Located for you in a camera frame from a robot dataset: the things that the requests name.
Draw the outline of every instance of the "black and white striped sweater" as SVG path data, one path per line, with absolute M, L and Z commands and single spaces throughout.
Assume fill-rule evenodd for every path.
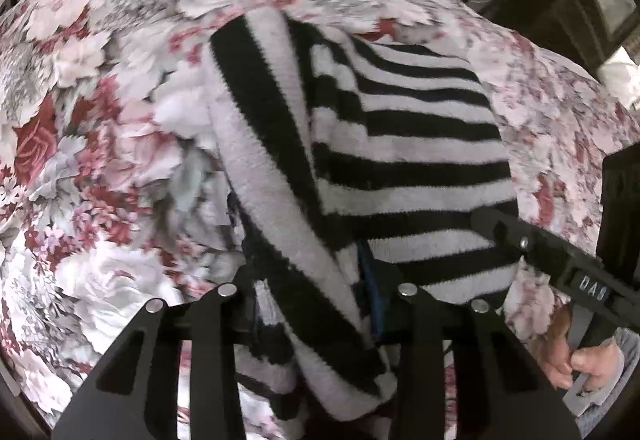
M 299 438 L 308 390 L 341 422 L 396 391 L 359 297 L 357 240 L 444 301 L 504 298 L 515 258 L 469 213 L 517 215 L 506 151 L 468 62 L 425 46 L 263 8 L 210 51 L 210 115 L 259 309 L 256 343 L 236 349 L 239 380 Z

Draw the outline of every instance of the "finger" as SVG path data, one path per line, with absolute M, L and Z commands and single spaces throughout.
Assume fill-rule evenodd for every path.
M 556 367 L 563 375 L 571 375 L 571 350 L 566 337 L 561 335 L 547 343 L 546 360 Z
M 564 373 L 560 373 L 556 367 L 549 362 L 544 362 L 542 364 L 542 371 L 545 373 L 546 378 L 549 379 L 551 385 L 556 388 L 562 388 L 563 390 L 568 390 L 574 384 L 574 380 L 571 375 L 565 375 Z
M 582 373 L 607 377 L 616 370 L 617 348 L 618 345 L 615 342 L 604 346 L 582 348 L 572 355 L 571 366 Z
M 565 336 L 569 328 L 571 328 L 571 312 L 569 312 L 569 305 L 565 305 L 553 315 L 546 336 L 549 338 Z

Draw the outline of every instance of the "metal screw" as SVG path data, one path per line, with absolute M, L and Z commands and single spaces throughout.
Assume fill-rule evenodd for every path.
M 236 287 L 233 283 L 224 283 L 218 287 L 218 293 L 222 297 L 231 297 L 238 291 L 238 287 Z
M 401 283 L 400 285 L 398 285 L 398 292 L 400 293 L 400 295 L 411 297 L 418 293 L 418 287 L 416 287 L 413 283 Z
M 479 314 L 486 314 L 490 310 L 489 303 L 487 303 L 484 299 L 474 299 L 471 302 L 471 308 L 474 312 L 478 312 Z
M 156 312 L 161 311 L 163 306 L 164 302 L 162 299 L 151 299 L 146 302 L 145 309 L 147 312 L 155 314 Z

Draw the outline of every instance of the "white stripe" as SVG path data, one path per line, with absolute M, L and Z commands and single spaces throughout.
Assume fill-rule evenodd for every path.
M 380 70 L 379 68 L 370 64 L 369 61 L 360 56 L 353 48 L 353 43 L 349 40 L 348 36 L 338 29 L 332 29 L 330 27 L 318 27 L 326 39 L 331 42 L 337 43 L 345 51 L 345 54 L 351 61 L 351 65 L 354 70 L 360 72 L 364 77 L 382 83 L 389 86 L 389 90 L 392 91 L 394 86 L 402 88 L 410 88 L 413 90 L 438 90 L 443 88 L 460 88 L 477 92 L 486 96 L 486 91 L 482 88 L 479 82 L 471 81 L 468 79 L 458 77 L 439 77 L 439 78 L 420 78 L 420 77 L 408 77 L 399 74 L 393 74 L 386 70 Z
M 311 154 L 305 95 L 298 74 L 298 59 L 294 54 L 284 18 L 280 11 L 273 8 L 256 9 L 247 13 L 245 17 L 254 40 L 269 65 L 271 75 L 289 107 L 313 175 L 315 168 Z
M 302 214 L 286 178 L 247 124 L 210 52 L 202 67 L 226 174 L 242 207 L 270 242 L 361 331 L 351 287 Z
M 263 383 L 273 393 L 287 394 L 296 389 L 298 380 L 292 362 L 271 364 L 268 360 L 256 359 L 244 344 L 234 344 L 234 353 L 238 373 Z
M 269 285 L 267 281 L 258 280 L 254 283 L 255 290 L 255 302 L 258 305 L 258 312 L 262 322 L 268 325 L 276 325 L 278 323 L 282 323 L 284 318 L 282 315 L 279 315 L 275 302 L 273 300 L 273 295 L 271 295 L 271 290 L 269 290 Z
M 386 372 L 374 381 L 380 390 L 381 398 L 376 398 L 348 384 L 341 376 L 309 346 L 293 333 L 286 325 L 287 335 L 296 353 L 300 371 L 309 388 L 318 398 L 324 409 L 339 420 L 355 420 L 376 409 L 396 393 L 397 381 L 393 373 Z
M 328 47 L 314 45 L 311 49 L 314 75 L 333 77 L 340 90 L 353 92 L 360 98 L 362 109 L 366 112 L 375 110 L 405 110 L 443 117 L 455 117 L 467 123 L 494 123 L 493 112 L 486 107 L 469 105 L 460 101 L 428 102 L 402 94 L 366 94 L 358 90 L 353 70 L 346 65 L 334 61 Z
M 333 151 L 377 162 L 486 164 L 507 160 L 502 141 L 468 142 L 367 133 L 367 127 L 342 121 L 330 108 L 315 108 L 312 137 Z
M 514 263 L 500 269 L 443 281 L 423 288 L 440 301 L 462 305 L 475 297 L 508 289 L 517 270 L 518 264 Z
M 360 271 L 358 269 L 358 248 L 355 243 L 345 247 L 335 254 L 335 260 L 340 265 L 340 269 L 347 280 L 347 283 L 353 285 L 360 280 Z
M 393 46 L 377 45 L 369 43 L 362 38 L 358 38 L 361 42 L 369 46 L 382 59 L 386 59 L 392 63 L 409 66 L 421 66 L 429 68 L 463 68 L 469 72 L 473 72 L 471 64 L 462 58 L 456 56 L 426 56 L 423 54 L 412 54 L 411 52 L 402 52 L 396 50 Z
M 369 240 L 369 245 L 378 260 L 400 263 L 488 249 L 494 244 L 468 229 L 447 229 L 421 235 Z
M 407 112 L 426 113 L 454 117 L 465 123 L 494 124 L 494 114 L 489 108 L 468 105 L 459 101 L 427 102 L 414 97 L 402 95 L 362 94 L 362 108 L 366 112 L 375 110 L 404 110 Z
M 510 178 L 465 187 L 390 187 L 353 189 L 318 179 L 326 213 L 375 215 L 411 211 L 471 211 L 514 198 Z

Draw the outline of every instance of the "floral bedspread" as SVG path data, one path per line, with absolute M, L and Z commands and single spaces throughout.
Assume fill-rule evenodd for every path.
M 492 93 L 521 216 L 594 251 L 602 158 L 636 123 L 579 67 L 458 0 L 22 0 L 0 20 L 0 339 L 50 425 L 148 298 L 192 301 L 242 264 L 200 59 L 264 4 L 466 57 Z M 550 312 L 522 305 L 541 286 L 527 283 L 508 312 L 523 340 Z M 263 402 L 241 400 L 248 431 L 278 435 Z

